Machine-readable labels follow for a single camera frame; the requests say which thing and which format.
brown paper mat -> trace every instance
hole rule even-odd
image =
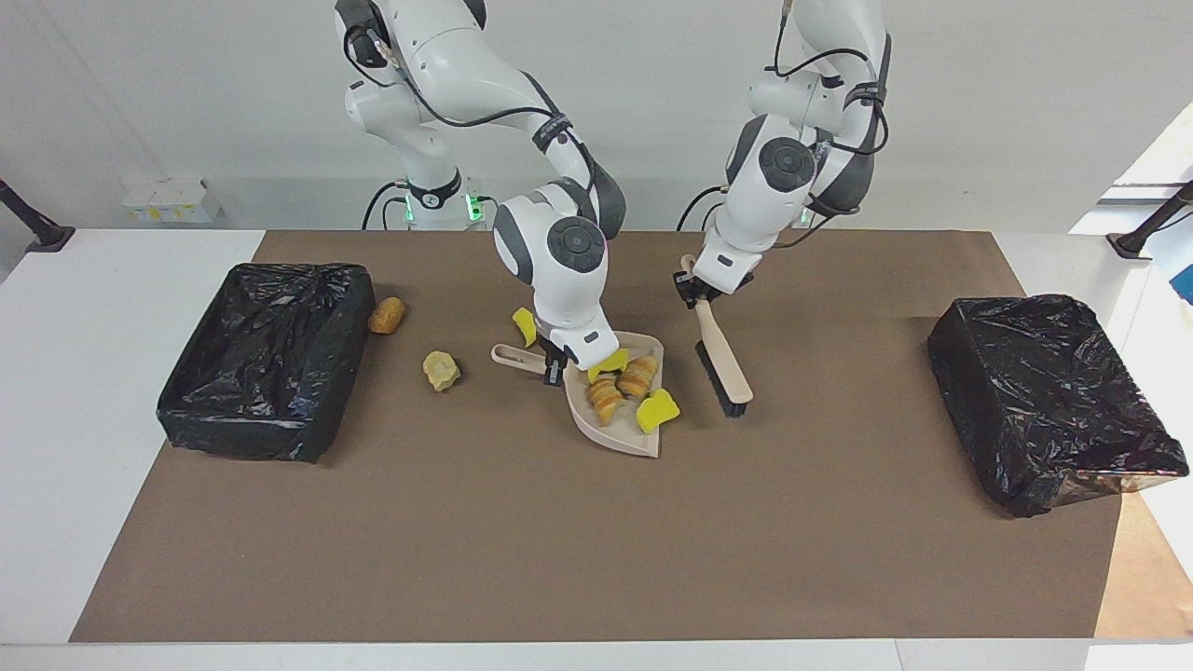
[[[1098,638],[1193,636],[1193,584],[1139,494],[1123,495]]]
[[[75,641],[1086,638],[1119,499],[1002,517],[925,339],[1019,295],[975,233],[818,234],[717,316],[756,392],[727,420],[670,272],[697,235],[612,246],[616,328],[667,347],[662,458],[600,449],[562,392],[490,363],[530,291],[481,234],[270,233],[259,261],[354,261],[410,306],[373,338],[317,467],[165,449]],[[460,386],[431,392],[434,349]]]

black cable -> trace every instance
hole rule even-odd
[[[692,202],[687,204],[687,209],[684,210],[684,215],[679,217],[679,223],[675,226],[675,233],[684,230],[684,222],[687,221],[687,215],[692,214],[692,210],[696,209],[697,203],[703,201],[705,196],[721,191],[721,186],[710,186],[697,193],[696,198],[692,198]]]
[[[857,154],[859,156],[873,156],[878,152],[882,152],[886,147],[886,141],[891,137],[891,127],[886,123],[886,115],[883,112],[883,103],[880,100],[873,100],[874,113],[878,115],[878,123],[883,125],[883,141],[873,149],[863,149],[860,147],[849,147],[846,144],[837,144],[836,142],[829,142],[829,146],[834,149],[841,149]]]
[[[812,233],[816,233],[817,230],[820,230],[826,223],[833,221],[835,217],[836,217],[836,215],[832,215],[832,216],[824,217],[824,221],[822,221],[822,222],[817,223],[816,226],[809,228],[808,232],[804,233],[803,235],[801,235],[798,239],[796,239],[795,242],[775,242],[774,245],[771,246],[771,248],[772,250],[790,250],[790,248],[795,247],[796,245],[803,242],[804,240],[808,240],[809,238],[811,238]]]
[[[778,76],[779,79],[786,79],[786,78],[796,74],[797,72],[806,68],[808,66],[815,63],[816,61],[818,61],[821,59],[826,59],[828,56],[836,56],[836,55],[848,54],[851,56],[857,56],[857,57],[861,59],[863,61],[865,61],[867,63],[870,62],[870,56],[866,56],[865,54],[863,54],[861,51],[858,51],[857,49],[848,49],[848,48],[829,49],[828,51],[821,51],[820,54],[816,54],[811,59],[808,59],[806,61],[799,63],[798,66],[791,68],[787,72],[780,72],[779,70],[779,49],[783,47],[783,33],[786,32],[786,30],[787,30],[787,17],[783,17],[783,19],[779,20],[779,37],[778,37],[778,39],[774,41],[774,64],[771,66],[771,67],[768,67],[768,68],[764,68],[766,72],[773,72],[775,74],[775,76]]]
[[[359,32],[359,30],[350,30],[350,31],[347,31],[347,32],[344,33],[344,57],[347,59],[350,63],[352,63],[352,67],[357,68],[357,72],[360,73],[360,76],[367,79],[369,81],[376,84],[377,86],[379,86],[382,88],[389,88],[390,86],[394,86],[395,84],[397,84],[396,81],[391,81],[389,84],[382,84],[382,82],[377,81],[369,73],[366,73],[364,70],[364,68],[360,67],[360,63],[358,63],[356,59],[352,57],[352,54],[348,53],[348,43],[352,42],[352,37],[357,32]]]
[[[543,115],[548,118],[555,118],[556,116],[556,112],[552,112],[550,110],[544,110],[543,107],[511,107],[502,112],[494,112],[492,115],[483,116],[478,119],[472,119],[472,121],[450,119],[440,115],[434,107],[432,107],[431,103],[427,103],[427,99],[422,97],[422,92],[419,91],[419,87],[414,85],[413,79],[407,76],[404,72],[398,72],[398,74],[402,76],[402,80],[406,81],[406,85],[410,88],[410,92],[414,93],[414,97],[419,99],[419,103],[422,104],[422,106],[426,107],[428,112],[431,112],[431,116],[435,117],[435,121],[445,123],[452,128],[474,128],[477,125],[493,123],[497,119],[503,119],[506,117],[512,117],[514,115],[526,115],[526,113]],[[585,160],[585,166],[588,168],[588,186],[585,187],[585,192],[592,191],[593,184],[596,183],[596,170],[594,167],[594,160],[592,153],[588,152],[588,147],[583,142],[576,140],[576,136],[573,135],[570,130],[564,130],[563,133],[564,135],[571,138],[571,142],[576,146],[577,150],[580,152],[580,156],[583,158]]]
[[[431,116],[435,117],[437,121],[443,122],[452,128],[474,128],[477,125],[493,123],[497,119],[503,119],[506,117],[512,117],[514,115],[533,113],[533,115],[544,115],[546,117],[554,116],[550,111],[544,110],[543,107],[511,107],[508,110],[501,112],[494,112],[492,115],[483,116],[478,119],[472,119],[472,121],[450,119],[437,112],[435,109],[432,107],[429,103],[427,103],[427,99],[422,97],[422,92],[419,91],[419,87],[414,85],[414,81],[406,73],[400,73],[400,74],[402,76],[402,80],[406,81],[406,85],[410,88],[410,92],[414,93],[414,97],[419,99],[419,103],[421,103],[422,106],[426,107],[428,112],[431,112]]]
[[[711,208],[709,208],[709,211],[704,213],[704,221],[700,222],[700,230],[704,230],[709,227],[709,217],[711,217],[712,213],[717,211],[717,208],[722,205],[724,205],[724,203],[717,203]]]
[[[377,192],[373,193],[372,199],[369,201],[369,207],[365,208],[365,216],[363,220],[360,220],[360,230],[369,230],[369,217],[372,216],[372,209],[377,207],[377,201],[381,199],[382,195],[385,193],[385,191],[389,191],[390,189],[406,189],[406,187],[407,184],[404,181],[389,181],[384,186],[378,189]]]
[[[1180,217],[1180,218],[1177,218],[1175,221],[1170,221],[1170,222],[1166,223],[1164,226],[1161,226],[1160,228],[1156,229],[1156,233],[1160,233],[1161,230],[1168,230],[1169,228],[1176,226],[1177,223],[1187,220],[1191,216],[1193,216],[1193,211],[1186,213],[1185,216],[1182,216],[1182,217]]]
[[[385,204],[381,207],[381,227],[384,228],[385,230],[389,230],[389,207],[394,203],[402,203],[404,205],[406,198],[401,196],[395,196],[389,201],[385,201]]]

dustpan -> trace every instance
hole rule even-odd
[[[654,355],[659,359],[659,373],[650,384],[650,390],[654,392],[660,388],[663,380],[663,344],[650,336],[642,336],[641,333],[617,331],[614,334],[618,341],[622,343],[622,347],[630,350],[631,359],[649,355]],[[537,375],[543,375],[546,371],[546,359],[543,355],[520,350],[511,345],[494,345],[492,356],[493,361],[501,365],[508,365]],[[628,455],[659,458],[659,433],[661,427],[655,429],[650,433],[643,433],[642,429],[638,427],[638,420],[635,414],[638,410],[637,404],[622,404],[622,407],[613,413],[608,426],[601,426],[600,420],[596,418],[596,411],[588,405],[588,399],[586,398],[587,389],[588,374],[576,368],[574,363],[569,363],[563,370],[563,390],[568,396],[571,418],[585,437],[611,450]]]

plastic bag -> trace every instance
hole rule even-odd
[[[234,267],[157,401],[169,442],[314,463],[339,429],[373,302],[359,265]]]
[[[954,301],[928,351],[983,488],[1016,517],[1188,475],[1093,310],[1069,296]]]

sponge piece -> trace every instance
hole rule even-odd
[[[538,339],[538,328],[534,327],[534,315],[526,308],[518,308],[518,312],[514,313],[514,324],[523,332],[526,346],[533,345],[534,340]]]
[[[650,433],[665,421],[679,417],[679,406],[667,389],[655,389],[650,398],[638,406],[638,426],[643,433]]]
[[[601,373],[625,370],[626,365],[630,365],[630,350],[618,350],[613,352],[613,356],[588,369],[588,383],[596,382],[596,377]]]

